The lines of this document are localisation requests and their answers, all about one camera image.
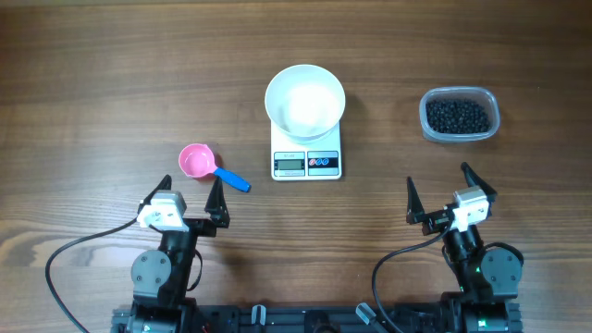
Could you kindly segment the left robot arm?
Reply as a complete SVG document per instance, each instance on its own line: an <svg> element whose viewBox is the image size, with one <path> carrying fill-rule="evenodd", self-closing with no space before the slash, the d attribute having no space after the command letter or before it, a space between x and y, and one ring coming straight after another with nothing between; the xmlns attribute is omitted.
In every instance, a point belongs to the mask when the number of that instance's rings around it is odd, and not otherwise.
<svg viewBox="0 0 592 333"><path fill-rule="evenodd" d="M193 260L202 258L196 249L197 240L213 238L218 229L229 226L221 178L215 179L206 201L207 217L186 217L186 209L182 194L172 189L169 175L139 204L140 225L157 231L161 240L157 249L141 253L133 262L133 301L128 311L113 313L113 332L210 330L208 320L187 293L201 280L197 277L190 281Z"/></svg>

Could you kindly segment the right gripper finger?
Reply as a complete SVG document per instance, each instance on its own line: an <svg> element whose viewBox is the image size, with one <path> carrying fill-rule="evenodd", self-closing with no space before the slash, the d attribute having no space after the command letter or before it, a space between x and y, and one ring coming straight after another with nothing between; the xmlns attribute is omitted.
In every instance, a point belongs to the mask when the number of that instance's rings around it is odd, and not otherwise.
<svg viewBox="0 0 592 333"><path fill-rule="evenodd" d="M478 186L486 195L490 203L496 201L498 193L483 179L481 179L469 166L468 163L461 163L461 170L463 172L465 181L469 187Z"/></svg>
<svg viewBox="0 0 592 333"><path fill-rule="evenodd" d="M411 225L423 223L425 221L426 213L417 189L413 183L413 179L408 177L406 179L406 184L408 194L406 221Z"/></svg>

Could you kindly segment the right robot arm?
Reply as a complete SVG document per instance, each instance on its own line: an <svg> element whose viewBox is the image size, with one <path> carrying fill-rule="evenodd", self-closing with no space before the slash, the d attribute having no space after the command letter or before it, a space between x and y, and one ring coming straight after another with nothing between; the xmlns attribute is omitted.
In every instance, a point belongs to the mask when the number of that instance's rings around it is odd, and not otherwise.
<svg viewBox="0 0 592 333"><path fill-rule="evenodd" d="M412 179L407 179L407 222L436 235L458 292L444 292L431 303L406 304L393 316L412 332L521 332L518 296L524 256L503 242L485 244L477 225L491 217L497 192L467 163L461 164L467 187L453 193L442 209L425 211Z"/></svg>

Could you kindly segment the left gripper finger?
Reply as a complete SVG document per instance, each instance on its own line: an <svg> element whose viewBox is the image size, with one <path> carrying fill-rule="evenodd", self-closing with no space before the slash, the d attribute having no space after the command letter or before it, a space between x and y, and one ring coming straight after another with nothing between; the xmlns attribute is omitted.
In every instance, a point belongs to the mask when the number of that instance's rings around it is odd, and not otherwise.
<svg viewBox="0 0 592 333"><path fill-rule="evenodd" d="M154 195L158 191L169 191L172 187L172 178L166 174L162 180L156 185L156 187L142 200L140 200L139 207L144 208L145 205L149 204L153 199Z"/></svg>
<svg viewBox="0 0 592 333"><path fill-rule="evenodd" d="M230 216L225 200L223 180L216 177L210 190L204 211L210 216L210 219L217 228L228 228Z"/></svg>

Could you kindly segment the pink scoop blue handle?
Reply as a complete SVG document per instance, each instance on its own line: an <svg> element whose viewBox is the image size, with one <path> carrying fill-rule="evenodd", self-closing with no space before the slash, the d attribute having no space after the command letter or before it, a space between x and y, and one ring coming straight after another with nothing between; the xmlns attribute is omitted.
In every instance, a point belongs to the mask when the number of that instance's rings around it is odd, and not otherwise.
<svg viewBox="0 0 592 333"><path fill-rule="evenodd" d="M238 191L249 192L252 188L242 177L219 167L214 153L207 144L192 143L184 147L179 153L179 167L189 178L201 179L215 175Z"/></svg>

